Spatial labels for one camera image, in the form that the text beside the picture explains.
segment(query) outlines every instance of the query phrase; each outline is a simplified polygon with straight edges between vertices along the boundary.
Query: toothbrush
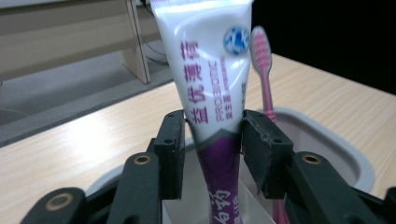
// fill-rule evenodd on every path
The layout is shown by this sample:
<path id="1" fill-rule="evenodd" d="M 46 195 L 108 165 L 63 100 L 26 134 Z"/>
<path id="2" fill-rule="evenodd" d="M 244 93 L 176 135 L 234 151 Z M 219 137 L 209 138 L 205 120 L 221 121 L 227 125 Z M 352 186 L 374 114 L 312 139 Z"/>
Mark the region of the toothbrush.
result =
<path id="1" fill-rule="evenodd" d="M 250 57 L 253 67 L 262 81 L 262 106 L 263 113 L 273 122 L 276 122 L 274 112 L 269 74 L 272 66 L 272 52 L 268 42 L 267 34 L 261 26 L 255 26 L 251 32 Z M 277 224 L 287 224 L 283 200 L 273 200 L 273 220 Z"/>

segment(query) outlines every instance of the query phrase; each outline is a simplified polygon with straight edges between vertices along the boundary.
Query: wooden table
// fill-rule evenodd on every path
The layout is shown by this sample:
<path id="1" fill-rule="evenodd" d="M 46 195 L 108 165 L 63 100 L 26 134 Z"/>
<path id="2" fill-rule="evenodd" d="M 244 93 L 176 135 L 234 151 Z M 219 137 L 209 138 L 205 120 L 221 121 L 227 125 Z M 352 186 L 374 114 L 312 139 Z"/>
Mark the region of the wooden table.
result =
<path id="1" fill-rule="evenodd" d="M 396 96 L 273 56 L 275 106 L 327 127 L 372 163 L 371 193 L 396 186 Z M 259 77 L 250 69 L 246 109 L 262 108 Z M 87 189 L 106 172 L 145 151 L 163 116 L 181 109 L 174 83 L 0 148 L 0 222 L 18 223 L 34 203 L 62 187 Z"/>

